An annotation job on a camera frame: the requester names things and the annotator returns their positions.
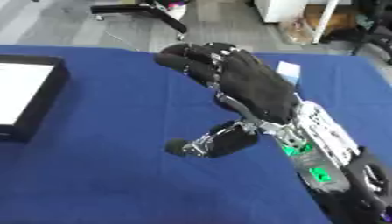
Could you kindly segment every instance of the white paper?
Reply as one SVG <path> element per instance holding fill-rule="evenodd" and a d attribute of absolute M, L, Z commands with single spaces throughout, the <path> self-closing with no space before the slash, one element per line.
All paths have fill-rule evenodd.
<path fill-rule="evenodd" d="M 0 124 L 18 120 L 52 70 L 50 65 L 0 63 Z"/>
<path fill-rule="evenodd" d="M 282 75 L 287 81 L 296 85 L 301 74 L 301 66 L 297 64 L 291 64 L 284 61 L 279 61 L 276 72 Z"/>

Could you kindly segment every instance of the robotic hand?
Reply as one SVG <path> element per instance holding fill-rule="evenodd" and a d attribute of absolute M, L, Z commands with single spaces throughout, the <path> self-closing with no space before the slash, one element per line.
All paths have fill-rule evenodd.
<path fill-rule="evenodd" d="M 216 158 L 272 135 L 309 194 L 333 223 L 392 223 L 392 174 L 312 101 L 250 53 L 234 45 L 173 45 L 155 61 L 215 90 L 215 101 L 241 115 L 166 151 Z"/>
<path fill-rule="evenodd" d="M 213 88 L 219 106 L 241 115 L 240 120 L 217 125 L 193 142 L 171 140 L 166 151 L 175 155 L 216 158 L 243 149 L 257 141 L 256 132 L 263 124 L 288 123 L 298 103 L 289 82 L 234 45 L 173 45 L 157 54 L 155 61 Z"/>
<path fill-rule="evenodd" d="M 189 76 L 246 106 L 258 119 L 285 124 L 298 103 L 294 87 L 249 52 L 234 45 L 210 43 L 204 46 L 180 44 L 164 49 L 155 57 L 164 67 Z M 232 108 L 218 103 L 224 108 Z"/>

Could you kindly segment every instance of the chair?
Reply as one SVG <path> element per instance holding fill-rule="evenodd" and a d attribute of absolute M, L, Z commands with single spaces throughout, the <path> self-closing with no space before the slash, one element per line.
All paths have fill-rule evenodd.
<path fill-rule="evenodd" d="M 379 27 L 388 27 L 392 23 L 392 11 L 387 10 L 391 3 L 390 0 L 359 1 L 360 11 L 363 11 L 368 16 L 368 19 L 373 22 L 373 25 L 369 29 L 364 30 L 360 40 L 356 43 L 352 51 L 352 55 L 356 55 L 366 43 L 371 43 L 379 46 L 389 55 L 387 63 L 392 65 L 392 34 L 377 32 Z"/>
<path fill-rule="evenodd" d="M 389 55 L 387 63 L 392 65 L 392 34 L 378 32 L 378 28 L 388 29 L 392 23 L 392 11 L 388 9 L 391 3 L 390 0 L 357 0 L 354 4 L 360 13 L 367 16 L 366 22 L 371 24 L 370 27 L 367 29 L 358 25 L 355 29 L 333 31 L 320 42 L 329 43 L 334 40 L 353 42 L 355 47 L 352 55 L 356 55 L 365 44 L 370 43 L 384 50 Z"/>
<path fill-rule="evenodd" d="M 100 14 L 106 13 L 130 13 L 130 12 L 148 12 L 152 16 L 161 19 L 171 28 L 178 32 L 177 39 L 184 39 L 188 32 L 187 27 L 179 22 L 176 18 L 167 13 L 171 4 L 187 4 L 183 0 L 144 0 L 134 4 L 115 4 L 115 5 L 94 5 L 91 6 L 91 13 L 98 14 L 97 20 L 103 20 Z"/>

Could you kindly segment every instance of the floor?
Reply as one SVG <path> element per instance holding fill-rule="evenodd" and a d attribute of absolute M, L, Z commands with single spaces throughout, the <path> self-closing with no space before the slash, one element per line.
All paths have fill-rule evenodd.
<path fill-rule="evenodd" d="M 288 45 L 272 24 L 263 24 L 255 8 L 244 0 L 194 0 L 182 21 L 190 29 L 186 42 L 220 41 L 236 44 L 255 53 L 349 54 L 348 43 Z M 96 21 L 89 13 L 92 4 L 116 4 L 95 0 L 0 0 L 0 45 L 102 46 L 142 52 L 158 52 L 178 43 L 176 32 L 146 15 L 107 15 Z M 392 84 L 392 66 L 386 55 L 367 45 L 368 57 Z"/>

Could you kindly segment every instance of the blue tablecloth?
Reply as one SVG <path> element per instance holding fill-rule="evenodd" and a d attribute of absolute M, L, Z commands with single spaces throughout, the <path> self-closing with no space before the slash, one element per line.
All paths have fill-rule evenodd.
<path fill-rule="evenodd" d="M 236 118 L 209 89 L 115 49 L 0 46 L 65 59 L 72 79 L 28 143 L 0 143 L 0 223 L 328 223 L 268 136 L 230 156 L 174 157 Z M 392 89 L 362 58 L 259 54 L 302 66 L 301 94 L 392 165 Z"/>

